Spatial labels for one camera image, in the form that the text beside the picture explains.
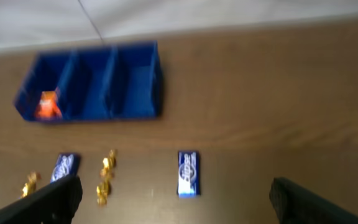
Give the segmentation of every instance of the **wood grain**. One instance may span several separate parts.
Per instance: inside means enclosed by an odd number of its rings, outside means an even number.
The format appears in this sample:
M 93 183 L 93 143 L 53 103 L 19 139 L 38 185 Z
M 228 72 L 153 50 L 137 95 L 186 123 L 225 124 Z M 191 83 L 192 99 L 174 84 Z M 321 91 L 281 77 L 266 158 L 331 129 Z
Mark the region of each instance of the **wood grain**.
M 163 115 L 42 125 L 12 101 L 35 52 L 0 55 L 0 208 L 26 175 L 48 183 L 59 152 L 83 156 L 73 223 L 276 223 L 273 177 L 358 215 L 358 19 L 208 32 L 158 42 Z M 118 150 L 114 192 L 96 205 L 101 159 Z M 200 198 L 178 199 L 177 150 L 201 153 Z

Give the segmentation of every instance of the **blue bin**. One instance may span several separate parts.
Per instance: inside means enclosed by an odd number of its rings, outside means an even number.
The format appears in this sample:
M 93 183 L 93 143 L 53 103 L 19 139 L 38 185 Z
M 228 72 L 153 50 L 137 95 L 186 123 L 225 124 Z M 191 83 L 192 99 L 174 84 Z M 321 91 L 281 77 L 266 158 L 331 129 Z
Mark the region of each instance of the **blue bin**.
M 14 102 L 27 121 L 154 118 L 161 110 L 157 43 L 41 53 Z M 57 91 L 61 118 L 35 116 L 43 91 Z

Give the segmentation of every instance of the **gold foil wrapped candy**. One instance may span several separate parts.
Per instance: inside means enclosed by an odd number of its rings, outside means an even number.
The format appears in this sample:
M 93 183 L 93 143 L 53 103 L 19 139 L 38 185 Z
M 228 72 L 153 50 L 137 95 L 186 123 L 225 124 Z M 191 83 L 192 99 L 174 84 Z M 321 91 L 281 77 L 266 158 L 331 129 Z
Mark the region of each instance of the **gold foil wrapped candy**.
M 24 198 L 32 193 L 35 192 L 37 188 L 37 180 L 41 179 L 41 175 L 37 172 L 31 172 L 28 176 L 28 182 L 24 184 L 24 187 L 22 189 L 23 194 L 21 198 Z
M 103 181 L 96 188 L 98 193 L 98 204 L 103 206 L 107 204 L 107 196 L 111 193 L 110 179 L 113 177 L 114 166 L 116 165 L 116 153 L 111 150 L 108 157 L 103 159 L 103 168 L 100 171 L 100 177 Z

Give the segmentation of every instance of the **blue wrapper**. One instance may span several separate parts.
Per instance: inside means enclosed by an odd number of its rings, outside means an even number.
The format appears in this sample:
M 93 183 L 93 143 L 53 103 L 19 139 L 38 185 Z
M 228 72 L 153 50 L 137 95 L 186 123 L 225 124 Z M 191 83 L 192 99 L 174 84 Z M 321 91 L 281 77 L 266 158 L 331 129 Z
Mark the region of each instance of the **blue wrapper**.
M 195 197 L 200 194 L 200 157 L 197 151 L 178 152 L 179 197 Z
M 50 182 L 54 182 L 67 175 L 77 175 L 80 166 L 80 155 L 74 153 L 59 154 Z

